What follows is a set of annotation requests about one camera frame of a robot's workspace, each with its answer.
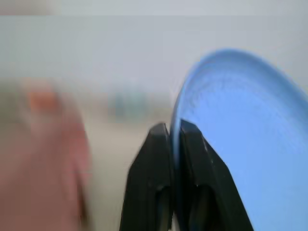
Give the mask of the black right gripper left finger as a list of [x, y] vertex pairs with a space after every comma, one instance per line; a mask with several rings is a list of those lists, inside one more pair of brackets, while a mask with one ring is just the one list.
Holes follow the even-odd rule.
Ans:
[[173, 194], [169, 133], [158, 123], [149, 129], [129, 168], [119, 231], [170, 231]]

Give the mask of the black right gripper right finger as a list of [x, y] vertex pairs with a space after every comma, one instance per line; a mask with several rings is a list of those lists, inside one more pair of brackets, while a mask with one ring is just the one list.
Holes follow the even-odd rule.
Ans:
[[227, 165], [199, 128], [180, 127], [182, 214], [187, 231], [254, 231]]

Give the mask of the blue plate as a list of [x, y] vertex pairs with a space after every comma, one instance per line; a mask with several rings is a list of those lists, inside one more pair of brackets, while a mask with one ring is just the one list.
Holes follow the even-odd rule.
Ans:
[[176, 165], [181, 120], [227, 165], [255, 231], [308, 231], [308, 96], [281, 71], [244, 51], [216, 51], [178, 95]]

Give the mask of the pink plate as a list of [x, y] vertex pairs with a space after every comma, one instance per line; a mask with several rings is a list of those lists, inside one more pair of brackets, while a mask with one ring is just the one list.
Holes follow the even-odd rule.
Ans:
[[90, 161], [67, 92], [0, 81], [0, 231], [92, 231]]

